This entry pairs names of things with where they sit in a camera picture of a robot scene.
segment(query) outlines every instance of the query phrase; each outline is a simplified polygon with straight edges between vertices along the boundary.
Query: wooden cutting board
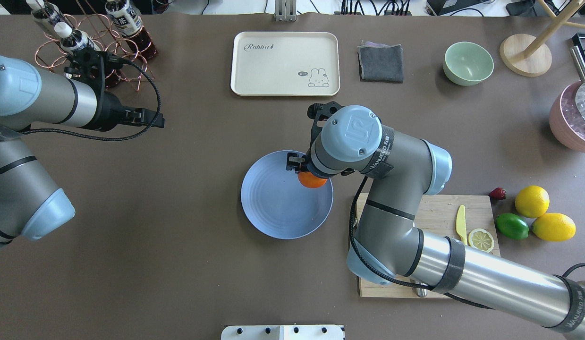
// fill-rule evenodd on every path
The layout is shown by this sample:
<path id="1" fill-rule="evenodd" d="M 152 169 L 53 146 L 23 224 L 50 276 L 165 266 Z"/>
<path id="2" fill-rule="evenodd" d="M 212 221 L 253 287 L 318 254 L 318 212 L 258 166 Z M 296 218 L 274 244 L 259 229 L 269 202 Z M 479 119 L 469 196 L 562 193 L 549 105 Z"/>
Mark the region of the wooden cutting board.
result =
<path id="1" fill-rule="evenodd" d="M 357 213 L 361 216 L 368 194 L 361 194 L 357 199 Z M 500 256 L 498 247 L 498 235 L 493 223 L 492 205 L 489 196 L 473 195 L 433 195 L 422 196 L 415 225 L 424 231 L 432 232 L 440 236 L 450 236 L 460 240 L 456 234 L 456 213 L 458 207 L 464 204 L 466 207 L 467 234 L 476 228 L 482 228 L 493 236 L 494 246 L 492 254 Z M 398 275 L 396 279 L 409 281 L 404 276 Z M 368 280 L 359 278 L 359 296 L 368 298 L 426 298 L 448 299 L 445 295 L 429 292 L 426 297 L 418 297 L 411 288 L 391 284 L 381 286 Z"/>

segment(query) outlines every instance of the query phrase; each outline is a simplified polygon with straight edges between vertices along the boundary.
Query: gray cloth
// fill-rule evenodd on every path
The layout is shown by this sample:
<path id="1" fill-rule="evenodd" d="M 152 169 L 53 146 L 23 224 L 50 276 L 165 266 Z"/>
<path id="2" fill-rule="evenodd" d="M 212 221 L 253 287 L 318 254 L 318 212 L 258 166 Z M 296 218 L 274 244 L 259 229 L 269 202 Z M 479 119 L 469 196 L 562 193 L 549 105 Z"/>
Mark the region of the gray cloth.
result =
<path id="1" fill-rule="evenodd" d="M 402 45 L 366 42 L 357 47 L 360 79 L 371 82 L 404 82 Z"/>

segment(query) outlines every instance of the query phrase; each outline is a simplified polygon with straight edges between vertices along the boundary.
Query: lemon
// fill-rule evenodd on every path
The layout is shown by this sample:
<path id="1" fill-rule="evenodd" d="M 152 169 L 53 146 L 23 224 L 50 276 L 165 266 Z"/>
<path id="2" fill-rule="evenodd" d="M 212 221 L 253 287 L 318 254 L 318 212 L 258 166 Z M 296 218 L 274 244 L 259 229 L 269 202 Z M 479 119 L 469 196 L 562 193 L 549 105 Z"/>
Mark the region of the lemon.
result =
<path id="1" fill-rule="evenodd" d="M 496 228 L 506 237 L 524 239 L 529 236 L 527 223 L 514 213 L 502 213 L 496 218 Z"/>
<path id="2" fill-rule="evenodd" d="M 545 213 L 532 223 L 532 231 L 546 241 L 566 241 L 576 234 L 576 224 L 562 213 Z"/>
<path id="3" fill-rule="evenodd" d="M 493 236 L 487 230 L 474 229 L 469 233 L 469 245 L 489 253 L 493 250 Z"/>
<path id="4" fill-rule="evenodd" d="M 524 187 L 515 198 L 515 208 L 521 215 L 528 218 L 544 215 L 549 209 L 549 204 L 551 204 L 549 193 L 537 185 Z"/>

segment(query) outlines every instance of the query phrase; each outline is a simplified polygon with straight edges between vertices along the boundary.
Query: yellow knife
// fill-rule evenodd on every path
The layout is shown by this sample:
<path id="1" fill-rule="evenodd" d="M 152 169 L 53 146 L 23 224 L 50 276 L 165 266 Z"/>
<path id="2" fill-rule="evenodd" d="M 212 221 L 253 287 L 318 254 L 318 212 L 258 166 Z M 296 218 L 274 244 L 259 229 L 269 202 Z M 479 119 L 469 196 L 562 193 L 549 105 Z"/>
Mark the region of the yellow knife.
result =
<path id="1" fill-rule="evenodd" d="M 468 245 L 466 241 L 466 220 L 465 220 L 465 206 L 460 205 L 456 215 L 456 233 L 460 236 L 462 243 Z"/>

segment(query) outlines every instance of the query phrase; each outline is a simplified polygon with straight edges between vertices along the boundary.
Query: bottle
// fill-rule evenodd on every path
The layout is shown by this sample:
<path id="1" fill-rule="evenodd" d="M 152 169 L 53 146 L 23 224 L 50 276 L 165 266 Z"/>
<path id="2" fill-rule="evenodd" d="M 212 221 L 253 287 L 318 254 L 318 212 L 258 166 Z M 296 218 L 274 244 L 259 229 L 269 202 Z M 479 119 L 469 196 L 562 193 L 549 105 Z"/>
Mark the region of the bottle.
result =
<path id="1" fill-rule="evenodd" d="M 55 33 L 55 25 L 59 22 L 68 23 L 64 15 L 59 11 L 59 8 L 49 2 L 44 2 L 43 0 L 26 0 L 26 2 L 32 9 L 32 16 L 38 26 L 40 26 L 47 35 L 59 39 Z"/>
<path id="2" fill-rule="evenodd" d="M 55 25 L 55 33 L 61 37 L 61 49 L 69 54 L 82 50 L 85 47 L 92 47 L 96 51 L 102 51 L 93 41 L 89 38 L 87 33 L 70 27 L 65 22 L 58 22 Z"/>
<path id="3" fill-rule="evenodd" d="M 127 39 L 128 46 L 146 59 L 150 60 L 158 54 L 156 45 L 143 26 L 141 18 L 131 6 L 129 0 L 107 0 L 105 11 L 116 26 L 123 38 Z"/>
<path id="4" fill-rule="evenodd" d="M 92 47 L 96 51 L 102 51 L 93 41 L 89 38 L 87 33 L 74 29 L 65 22 L 59 22 L 55 25 L 55 32 L 61 37 L 61 49 L 69 54 L 82 50 L 85 47 Z M 99 71 L 96 68 L 90 70 L 91 75 L 98 77 Z M 112 88 L 120 83 L 121 73 L 118 70 L 106 73 L 105 86 Z"/>

